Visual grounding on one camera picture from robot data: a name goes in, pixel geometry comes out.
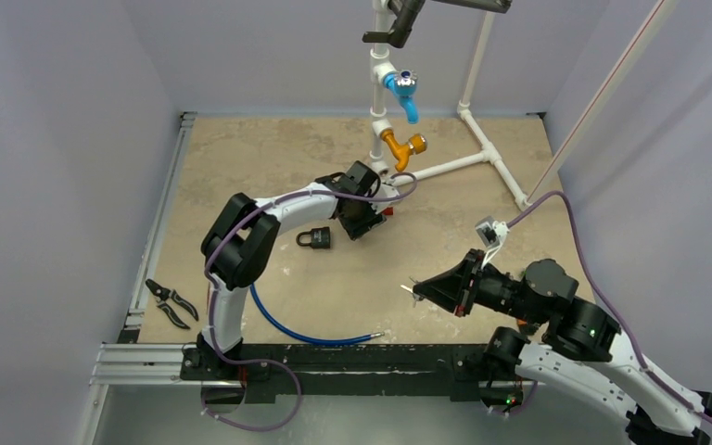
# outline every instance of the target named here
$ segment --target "white wall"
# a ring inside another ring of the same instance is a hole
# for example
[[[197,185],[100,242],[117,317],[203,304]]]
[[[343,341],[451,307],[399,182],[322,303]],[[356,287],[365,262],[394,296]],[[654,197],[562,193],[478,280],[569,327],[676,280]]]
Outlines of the white wall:
[[[117,0],[0,0],[0,445],[69,445],[177,117]]]
[[[610,3],[547,115],[553,146],[652,3]],[[712,391],[712,2],[680,2],[562,180],[594,275],[646,354]]]
[[[123,0],[181,109],[367,115],[370,0]],[[608,0],[522,0],[495,20],[472,101],[479,114],[546,111]],[[419,107],[452,114],[483,14],[426,2],[395,65],[419,73]]]

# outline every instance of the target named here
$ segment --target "orange faucet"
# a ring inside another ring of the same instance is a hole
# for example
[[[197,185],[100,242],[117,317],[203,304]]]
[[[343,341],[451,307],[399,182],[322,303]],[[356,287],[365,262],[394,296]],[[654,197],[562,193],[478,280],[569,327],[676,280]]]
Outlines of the orange faucet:
[[[380,138],[386,143],[388,149],[391,150],[394,159],[397,160],[394,168],[397,169],[398,172],[402,172],[408,167],[408,161],[411,155],[418,155],[427,150],[427,140],[419,133],[411,136],[408,142],[402,145],[394,138],[394,131],[390,128],[381,132]]]

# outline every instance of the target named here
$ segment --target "faucet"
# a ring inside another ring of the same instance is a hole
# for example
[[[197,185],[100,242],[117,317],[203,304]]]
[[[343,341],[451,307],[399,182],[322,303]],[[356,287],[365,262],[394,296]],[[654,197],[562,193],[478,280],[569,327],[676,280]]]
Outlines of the faucet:
[[[417,79],[416,73],[409,70],[391,72],[383,79],[384,86],[397,97],[400,106],[405,110],[408,123],[419,122],[419,112],[413,102]]]

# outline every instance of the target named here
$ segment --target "pliers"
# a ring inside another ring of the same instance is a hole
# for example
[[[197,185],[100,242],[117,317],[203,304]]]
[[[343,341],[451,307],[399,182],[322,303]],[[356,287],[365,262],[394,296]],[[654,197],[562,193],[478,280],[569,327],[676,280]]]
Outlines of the pliers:
[[[168,304],[168,299],[181,306],[182,309],[184,309],[185,311],[189,312],[189,314],[192,315],[192,318],[194,318],[195,321],[198,320],[197,309],[195,309],[195,306],[193,306],[192,303],[190,303],[189,301],[183,299],[182,296],[179,295],[175,289],[168,289],[167,287],[162,287],[151,278],[146,280],[146,287],[148,287],[148,290],[150,290],[151,293],[154,294],[154,298],[157,300],[157,307],[162,309],[162,311],[165,312],[165,315],[168,315],[168,318],[171,319],[171,323],[173,323],[174,326],[181,329],[189,329],[189,325],[184,323],[184,321],[179,318],[176,311],[174,311],[173,308]]]

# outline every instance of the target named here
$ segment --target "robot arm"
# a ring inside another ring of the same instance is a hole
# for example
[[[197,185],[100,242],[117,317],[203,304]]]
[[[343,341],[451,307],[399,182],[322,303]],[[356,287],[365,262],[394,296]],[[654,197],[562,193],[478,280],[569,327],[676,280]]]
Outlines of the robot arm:
[[[332,192],[382,197],[384,202],[335,197]],[[266,269],[279,235],[307,223],[337,218],[350,239],[357,239],[386,220],[382,211],[397,202],[392,198],[399,193],[393,185],[382,182],[377,173],[356,162],[347,172],[318,178],[290,195],[295,197],[251,199],[241,193],[234,195],[203,240],[200,249],[208,261],[241,220],[257,209],[268,207],[245,227],[249,229],[248,235],[236,235],[222,247],[211,267],[211,275],[221,290],[213,308],[213,324],[216,344],[222,352],[241,341],[241,318],[249,285]],[[202,334],[213,347],[210,330],[204,328]]]
[[[456,316],[474,304],[529,324],[549,323],[544,346],[511,328],[498,328],[488,354],[518,375],[555,385],[591,405],[629,419],[629,438],[644,443],[707,443],[699,429],[703,413],[712,416],[712,394],[685,388],[655,368],[694,410],[659,387],[643,371],[621,326],[599,306],[575,295],[578,282],[553,260],[532,262],[520,280],[486,262],[505,239],[502,223],[477,226],[488,252],[471,249],[449,271],[413,286],[415,299],[429,299]]]

